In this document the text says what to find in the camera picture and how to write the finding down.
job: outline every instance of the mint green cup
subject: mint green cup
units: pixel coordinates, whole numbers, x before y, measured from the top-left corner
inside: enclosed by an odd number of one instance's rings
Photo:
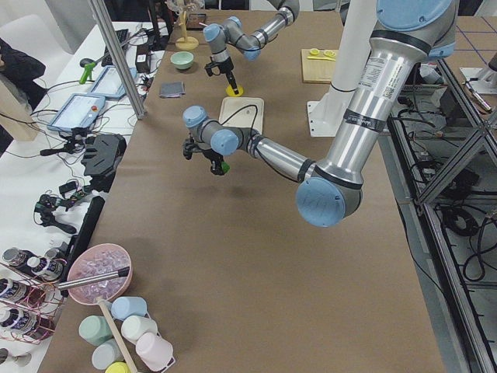
[[[79,336],[93,346],[99,346],[113,338],[109,324],[103,316],[88,316],[79,324]]]

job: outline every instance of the white cup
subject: white cup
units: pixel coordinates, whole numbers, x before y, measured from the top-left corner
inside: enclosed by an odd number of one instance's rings
[[[170,342],[153,333],[145,333],[138,339],[136,351],[151,371],[161,371],[174,362]]]
[[[147,317],[129,316],[121,326],[121,334],[132,344],[137,344],[138,339],[145,333],[157,334],[157,323]]]
[[[115,361],[123,361],[124,357],[115,339],[107,340],[98,346],[92,355],[92,364],[96,369],[105,371]]]

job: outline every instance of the light blue joint cap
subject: light blue joint cap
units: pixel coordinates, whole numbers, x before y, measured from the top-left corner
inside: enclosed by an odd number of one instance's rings
[[[244,57],[249,61],[254,61],[261,54],[261,50],[258,47],[251,47],[248,51],[244,51]]]
[[[207,119],[207,111],[199,105],[190,106],[183,111],[183,122],[186,128],[198,126]]]
[[[440,58],[448,57],[454,52],[455,47],[455,43],[450,43],[447,45],[443,45],[442,47],[433,48],[428,54],[428,59],[437,60]]]
[[[240,19],[238,19],[238,17],[231,16],[231,17],[228,17],[228,19],[235,22],[238,25],[238,27],[240,27],[240,28],[242,27],[242,21]]]
[[[221,26],[217,23],[211,23],[209,26],[203,28],[203,37],[205,37],[206,42],[211,42],[217,35],[221,32]]]
[[[231,155],[238,149],[238,136],[228,129],[219,130],[210,138],[210,146],[221,155]]]
[[[451,0],[377,0],[378,21],[393,31],[413,31],[436,21]]]
[[[317,227],[338,224],[345,216],[340,190],[321,177],[305,180],[297,189],[297,208],[302,218]]]

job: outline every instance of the light blue cup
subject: light blue cup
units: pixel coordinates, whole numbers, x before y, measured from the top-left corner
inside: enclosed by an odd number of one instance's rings
[[[124,321],[129,316],[147,315],[147,302],[142,297],[119,297],[112,303],[112,316]]]

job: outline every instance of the white pole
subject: white pole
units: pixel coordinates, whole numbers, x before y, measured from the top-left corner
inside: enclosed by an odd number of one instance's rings
[[[369,56],[376,21],[376,0],[351,0],[332,84],[321,101],[308,102],[311,136],[335,137]]]

